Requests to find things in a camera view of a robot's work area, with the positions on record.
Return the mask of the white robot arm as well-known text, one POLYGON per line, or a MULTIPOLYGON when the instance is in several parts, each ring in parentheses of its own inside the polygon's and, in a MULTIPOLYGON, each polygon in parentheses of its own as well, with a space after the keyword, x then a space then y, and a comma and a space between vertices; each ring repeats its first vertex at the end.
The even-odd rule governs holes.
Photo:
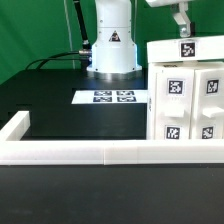
MULTIPOLYGON (((188 2, 193 0, 145 0, 150 7, 171 6, 180 36, 191 35, 187 16, 188 2)), ((92 45, 87 74, 106 80, 126 80, 141 74, 137 62, 137 45, 131 37, 131 1, 95 0, 97 39, 92 45)))

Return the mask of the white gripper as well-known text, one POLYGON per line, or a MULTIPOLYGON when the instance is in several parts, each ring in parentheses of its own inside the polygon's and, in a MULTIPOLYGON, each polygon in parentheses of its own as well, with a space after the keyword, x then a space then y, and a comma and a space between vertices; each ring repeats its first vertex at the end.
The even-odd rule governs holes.
POLYGON ((171 6, 171 12, 174 20, 179 26, 181 38, 191 36, 191 21, 187 15, 188 2, 194 0, 145 0, 150 7, 171 6))

